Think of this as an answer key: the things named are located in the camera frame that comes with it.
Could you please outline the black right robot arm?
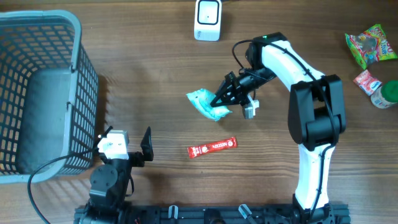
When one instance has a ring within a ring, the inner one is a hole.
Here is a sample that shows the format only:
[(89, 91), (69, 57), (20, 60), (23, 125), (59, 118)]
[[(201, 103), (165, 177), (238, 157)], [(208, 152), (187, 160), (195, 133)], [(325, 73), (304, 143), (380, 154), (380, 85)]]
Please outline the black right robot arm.
[(337, 75), (311, 67), (280, 32), (247, 40), (246, 60), (239, 74), (230, 72), (210, 106), (241, 105), (247, 119), (257, 101), (251, 93), (278, 78), (290, 92), (288, 129), (299, 149), (299, 178), (293, 195), (295, 223), (322, 222), (331, 216), (327, 195), (330, 161), (346, 129), (343, 84)]

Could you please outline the red coffee stick sachet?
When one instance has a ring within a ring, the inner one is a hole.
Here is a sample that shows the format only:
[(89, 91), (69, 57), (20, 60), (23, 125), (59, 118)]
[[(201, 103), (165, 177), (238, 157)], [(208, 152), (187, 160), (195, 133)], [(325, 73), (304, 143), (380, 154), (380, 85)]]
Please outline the red coffee stick sachet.
[(209, 154), (224, 149), (236, 148), (238, 146), (236, 138), (231, 137), (217, 142), (203, 144), (199, 146), (191, 146), (187, 148), (188, 156), (190, 159), (194, 159), (205, 154)]

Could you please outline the green lid white jar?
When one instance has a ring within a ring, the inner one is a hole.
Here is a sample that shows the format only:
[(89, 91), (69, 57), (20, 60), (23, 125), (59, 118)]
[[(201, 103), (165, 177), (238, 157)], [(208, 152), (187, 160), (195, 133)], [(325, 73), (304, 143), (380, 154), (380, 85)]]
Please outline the green lid white jar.
[(371, 102), (380, 109), (386, 109), (397, 104), (397, 80), (391, 80), (379, 87), (371, 95)]

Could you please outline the light teal tissue pack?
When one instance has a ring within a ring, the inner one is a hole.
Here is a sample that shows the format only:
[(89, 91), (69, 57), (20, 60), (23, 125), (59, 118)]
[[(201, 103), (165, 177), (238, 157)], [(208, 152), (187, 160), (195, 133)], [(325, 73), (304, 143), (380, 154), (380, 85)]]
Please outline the light teal tissue pack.
[(226, 115), (232, 113), (227, 106), (212, 107), (210, 103), (216, 95), (209, 90), (199, 89), (186, 94), (192, 105), (206, 118), (213, 121), (219, 121)]

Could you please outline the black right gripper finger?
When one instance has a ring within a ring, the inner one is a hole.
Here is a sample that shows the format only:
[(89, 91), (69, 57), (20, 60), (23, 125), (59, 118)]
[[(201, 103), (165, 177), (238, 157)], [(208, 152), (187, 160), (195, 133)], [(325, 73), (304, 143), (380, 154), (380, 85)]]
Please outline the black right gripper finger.
[(224, 80), (221, 82), (215, 95), (217, 98), (231, 98), (234, 95), (233, 82), (236, 79), (234, 72), (229, 72), (225, 75)]
[(219, 106), (239, 105), (241, 102), (241, 85), (222, 83), (215, 93), (215, 98), (210, 106), (213, 108)]

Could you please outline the green gummy candy bag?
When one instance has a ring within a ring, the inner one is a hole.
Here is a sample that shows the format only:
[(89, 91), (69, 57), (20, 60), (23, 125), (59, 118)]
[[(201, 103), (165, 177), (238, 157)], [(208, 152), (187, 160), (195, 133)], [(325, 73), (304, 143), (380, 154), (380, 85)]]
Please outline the green gummy candy bag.
[(373, 25), (359, 35), (345, 34), (345, 40), (363, 70), (375, 62), (397, 59), (380, 24)]

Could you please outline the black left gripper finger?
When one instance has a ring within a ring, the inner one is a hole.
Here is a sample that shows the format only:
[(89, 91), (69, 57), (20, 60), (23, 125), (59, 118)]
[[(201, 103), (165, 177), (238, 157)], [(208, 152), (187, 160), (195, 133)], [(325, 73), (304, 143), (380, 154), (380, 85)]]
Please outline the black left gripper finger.
[(94, 142), (94, 148), (98, 147), (98, 144), (103, 138), (106, 138), (108, 133), (113, 129), (112, 126), (109, 126), (103, 134), (98, 135), (97, 140)]
[(145, 161), (153, 161), (154, 152), (152, 148), (151, 128), (147, 127), (144, 137), (141, 141), (142, 154)]

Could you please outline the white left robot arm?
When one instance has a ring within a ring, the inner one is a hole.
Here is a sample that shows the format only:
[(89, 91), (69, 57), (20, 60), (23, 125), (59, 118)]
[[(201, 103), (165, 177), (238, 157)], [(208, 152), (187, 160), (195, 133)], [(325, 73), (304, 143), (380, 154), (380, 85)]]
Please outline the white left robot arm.
[(99, 156), (103, 165), (94, 169), (90, 176), (91, 189), (86, 205), (75, 210), (74, 223), (140, 223), (142, 212), (125, 201), (134, 191), (132, 168), (144, 167), (154, 159), (151, 128), (142, 138), (138, 152), (129, 152), (127, 131), (108, 128), (98, 136)]

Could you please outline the red snack packet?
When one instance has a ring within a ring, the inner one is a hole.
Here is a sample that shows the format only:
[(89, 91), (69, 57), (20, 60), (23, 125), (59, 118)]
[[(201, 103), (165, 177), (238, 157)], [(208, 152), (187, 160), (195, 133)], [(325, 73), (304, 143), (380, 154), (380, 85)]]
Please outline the red snack packet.
[(382, 85), (382, 82), (373, 77), (368, 70), (361, 72), (353, 82), (368, 96), (371, 96)]

